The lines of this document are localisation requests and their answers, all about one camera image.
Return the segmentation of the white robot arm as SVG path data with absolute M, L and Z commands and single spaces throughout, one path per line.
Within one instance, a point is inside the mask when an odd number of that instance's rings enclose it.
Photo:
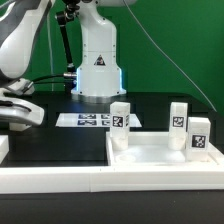
M 36 36 L 56 0 L 7 0 L 0 4 L 0 121 L 39 125 L 44 110 L 21 95 L 33 83 L 23 78 L 31 59 Z M 76 81 L 76 97 L 105 102 L 122 95 L 122 72 L 116 63 L 116 27 L 98 14 L 99 7 L 121 7 L 137 0 L 62 0 L 57 14 L 61 29 L 77 18 L 82 31 L 82 63 L 75 67 L 67 54 L 67 75 Z

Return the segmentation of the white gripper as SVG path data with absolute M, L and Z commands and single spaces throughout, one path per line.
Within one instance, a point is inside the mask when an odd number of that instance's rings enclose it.
M 34 92 L 33 83 L 20 78 L 8 87 L 0 88 L 0 121 L 38 126 L 44 118 L 44 109 L 21 99 Z

